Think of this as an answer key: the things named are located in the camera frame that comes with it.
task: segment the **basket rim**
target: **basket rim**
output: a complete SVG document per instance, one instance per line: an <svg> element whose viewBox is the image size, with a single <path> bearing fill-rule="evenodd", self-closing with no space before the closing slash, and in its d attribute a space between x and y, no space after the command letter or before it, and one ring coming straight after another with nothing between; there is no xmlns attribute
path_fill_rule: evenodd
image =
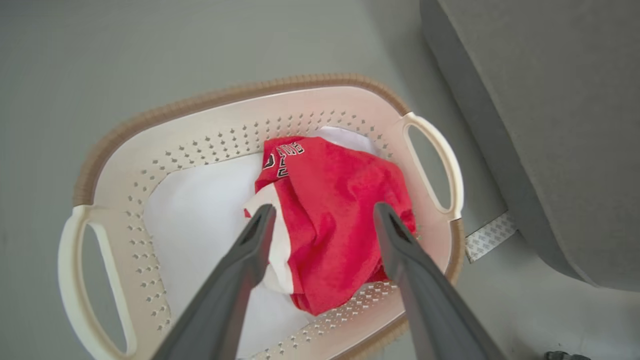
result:
<svg viewBox="0 0 640 360"><path fill-rule="evenodd" d="M391 89L371 78L363 75L348 74L313 74L291 76L271 81L250 83L235 86L224 90L217 90L202 95L197 95L180 101L176 101L143 113L139 113L123 122L97 144L93 146L86 157L76 185L74 186L73 205L92 205L95 189L100 173L113 153L126 141L150 129L156 125L175 120L200 111L231 104L233 102L281 94L296 90L308 90L313 88L331 86L353 86L368 90L387 101L402 117L411 112L406 103ZM450 223L452 249L449 266L445 272L446 278L452 284L456 284L462 270L464 258L464 231L462 219L453 220ZM405 314L396 318L385 328L363 341L355 344L335 359L365 359L384 346L392 343L409 329L409 323Z"/></svg>

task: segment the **floor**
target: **floor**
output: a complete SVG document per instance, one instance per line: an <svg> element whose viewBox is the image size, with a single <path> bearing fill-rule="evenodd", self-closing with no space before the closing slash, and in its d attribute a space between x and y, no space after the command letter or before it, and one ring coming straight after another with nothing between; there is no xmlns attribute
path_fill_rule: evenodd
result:
<svg viewBox="0 0 640 360"><path fill-rule="evenodd" d="M0 348L7 359L90 359L62 308L57 248L90 147L137 112L241 83L359 72L397 92L450 141L465 230L506 209L420 35L417 0L25 0L0 4ZM417 152L438 196L433 149ZM99 250L83 266L95 312L121 343ZM590 288L511 239L467 265L458 289L506 354L549 348L638 359L640 297ZM378 359L410 359L403 336Z"/></svg>

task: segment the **gray couch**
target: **gray couch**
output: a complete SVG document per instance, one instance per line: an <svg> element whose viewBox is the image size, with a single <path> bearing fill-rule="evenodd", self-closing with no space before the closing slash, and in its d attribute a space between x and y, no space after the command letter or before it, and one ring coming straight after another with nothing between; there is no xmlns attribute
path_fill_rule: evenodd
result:
<svg viewBox="0 0 640 360"><path fill-rule="evenodd" d="M527 241L570 277L640 291L640 1L420 5Z"/></svg>

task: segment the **white patterned strip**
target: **white patterned strip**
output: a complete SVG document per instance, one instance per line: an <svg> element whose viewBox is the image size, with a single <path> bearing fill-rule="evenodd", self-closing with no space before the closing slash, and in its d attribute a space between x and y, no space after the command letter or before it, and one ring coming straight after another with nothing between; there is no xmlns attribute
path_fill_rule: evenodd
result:
<svg viewBox="0 0 640 360"><path fill-rule="evenodd" d="M473 263L483 257L489 251L495 249L504 240L507 240L518 229L509 215L509 212L497 217L473 234L467 236L467 257Z"/></svg>

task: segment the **beige plastic basket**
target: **beige plastic basket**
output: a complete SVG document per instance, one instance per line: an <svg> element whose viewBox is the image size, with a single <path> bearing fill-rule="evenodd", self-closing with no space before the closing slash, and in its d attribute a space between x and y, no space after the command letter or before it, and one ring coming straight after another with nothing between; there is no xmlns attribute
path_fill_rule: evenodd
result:
<svg viewBox="0 0 640 360"><path fill-rule="evenodd" d="M79 176L58 254L60 291L82 344L98 360L149 359L172 317L142 211L171 172L259 152L278 136L337 126L368 136L399 165L413 201L418 239L451 282L463 262L463 187L442 135L381 84L353 74L298 76L179 101L134 117L100 141ZM441 207L408 137L415 126L442 158L451 208ZM82 242L99 241L127 342L121 353L97 321L84 287ZM402 298L389 282L364 286L344 306L273 344L257 359L362 359L408 329Z"/></svg>

